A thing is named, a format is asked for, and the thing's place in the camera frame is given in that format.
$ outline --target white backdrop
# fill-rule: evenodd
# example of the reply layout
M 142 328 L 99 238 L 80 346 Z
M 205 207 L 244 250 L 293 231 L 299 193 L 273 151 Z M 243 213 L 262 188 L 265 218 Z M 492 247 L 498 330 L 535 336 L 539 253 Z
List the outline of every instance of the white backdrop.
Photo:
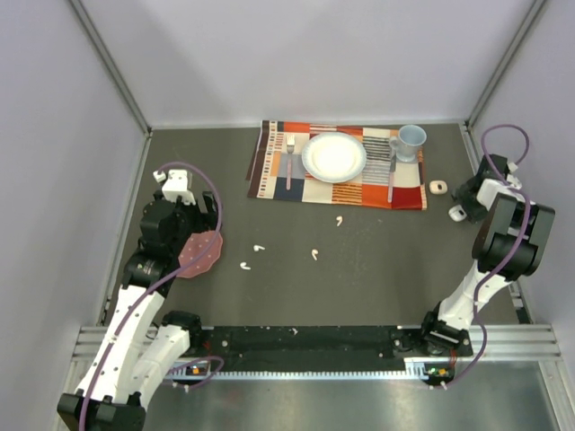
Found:
M 0 2 L 0 429 L 49 429 L 142 148 L 62 0 Z
M 515 123 L 533 143 L 518 171 L 530 198 L 557 211 L 541 267 L 524 280 L 534 317 L 550 322 L 571 379 L 575 378 L 575 3 L 554 0 L 477 125 L 478 135 L 497 123 Z M 488 147 L 517 157 L 522 137 L 494 131 Z
M 152 126 L 466 119 L 527 0 L 84 0 Z

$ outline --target pink scalloped plate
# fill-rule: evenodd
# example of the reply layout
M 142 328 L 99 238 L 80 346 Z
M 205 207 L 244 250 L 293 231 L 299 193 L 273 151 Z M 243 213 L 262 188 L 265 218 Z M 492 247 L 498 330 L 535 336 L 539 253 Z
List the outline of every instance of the pink scalloped plate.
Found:
M 214 235 L 214 231 L 208 231 L 204 233 L 193 233 L 192 236 L 186 241 L 183 250 L 180 253 L 180 266 L 183 267 L 185 264 L 189 263 L 190 260 L 194 259 L 194 256 L 198 256 L 205 247 L 208 246 L 208 242 Z M 224 239 L 219 233 L 216 240 L 209 248 L 208 253 L 206 253 L 198 262 L 194 265 L 182 271 L 178 274 L 178 278 L 194 278 L 199 274 L 208 272 L 214 263 L 219 259 L 222 254 L 222 244 Z

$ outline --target white plate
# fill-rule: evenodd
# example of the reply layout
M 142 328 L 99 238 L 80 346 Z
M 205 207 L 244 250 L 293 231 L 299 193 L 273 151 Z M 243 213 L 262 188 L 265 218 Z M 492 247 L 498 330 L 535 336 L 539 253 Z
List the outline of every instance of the white plate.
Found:
M 363 171 L 366 161 L 366 149 L 346 133 L 327 132 L 314 136 L 302 150 L 305 169 L 325 182 L 351 180 Z

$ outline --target patterned placemat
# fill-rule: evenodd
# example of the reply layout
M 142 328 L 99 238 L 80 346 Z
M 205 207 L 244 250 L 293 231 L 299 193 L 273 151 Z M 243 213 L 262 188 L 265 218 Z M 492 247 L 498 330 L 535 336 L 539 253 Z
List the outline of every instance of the patterned placemat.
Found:
M 356 178 L 341 184 L 316 180 L 305 171 L 302 149 L 315 135 L 343 132 L 354 136 L 367 152 L 366 168 Z M 285 134 L 294 134 L 296 149 L 292 154 L 292 180 L 286 189 L 288 151 Z M 397 130 L 353 126 L 322 126 L 287 121 L 262 121 L 247 180 L 248 197 L 314 202 L 318 204 L 357 205 L 391 209 L 426 209 L 423 182 L 423 152 L 417 161 L 397 161 L 394 175 L 394 197 L 387 202 L 391 149 L 390 136 Z

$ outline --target light blue mug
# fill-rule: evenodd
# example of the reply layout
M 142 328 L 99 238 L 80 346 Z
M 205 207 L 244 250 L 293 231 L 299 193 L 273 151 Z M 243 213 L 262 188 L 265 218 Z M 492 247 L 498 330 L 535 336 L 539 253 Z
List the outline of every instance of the light blue mug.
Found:
M 395 150 L 397 160 L 412 162 L 427 138 L 425 130 L 414 124 L 408 124 L 399 129 L 397 136 L 389 139 L 389 145 Z

